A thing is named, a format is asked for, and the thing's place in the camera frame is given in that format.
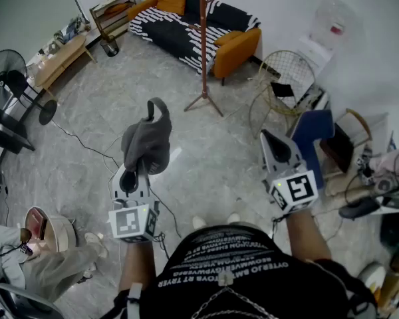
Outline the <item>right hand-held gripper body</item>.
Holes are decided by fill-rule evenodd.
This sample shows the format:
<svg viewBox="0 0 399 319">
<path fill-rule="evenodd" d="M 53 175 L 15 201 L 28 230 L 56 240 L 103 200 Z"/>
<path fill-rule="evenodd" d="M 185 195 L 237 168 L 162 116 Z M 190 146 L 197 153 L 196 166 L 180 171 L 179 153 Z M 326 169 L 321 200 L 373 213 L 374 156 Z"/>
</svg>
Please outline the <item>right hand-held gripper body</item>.
<svg viewBox="0 0 399 319">
<path fill-rule="evenodd" d="M 267 174 L 262 183 L 271 203 L 276 204 L 283 215 L 307 209 L 319 197 L 314 172 L 304 165 L 279 175 Z"/>
</svg>

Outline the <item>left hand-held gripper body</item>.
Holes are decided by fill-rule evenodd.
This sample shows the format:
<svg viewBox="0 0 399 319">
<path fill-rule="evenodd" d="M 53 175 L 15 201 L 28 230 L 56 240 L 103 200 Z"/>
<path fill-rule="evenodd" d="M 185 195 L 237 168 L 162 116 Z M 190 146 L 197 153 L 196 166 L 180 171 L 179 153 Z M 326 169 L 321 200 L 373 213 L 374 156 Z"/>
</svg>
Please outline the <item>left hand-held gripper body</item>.
<svg viewBox="0 0 399 319">
<path fill-rule="evenodd" d="M 108 212 L 112 235 L 125 243 L 153 241 L 159 213 L 159 202 L 153 197 L 115 199 L 113 210 Z"/>
</svg>

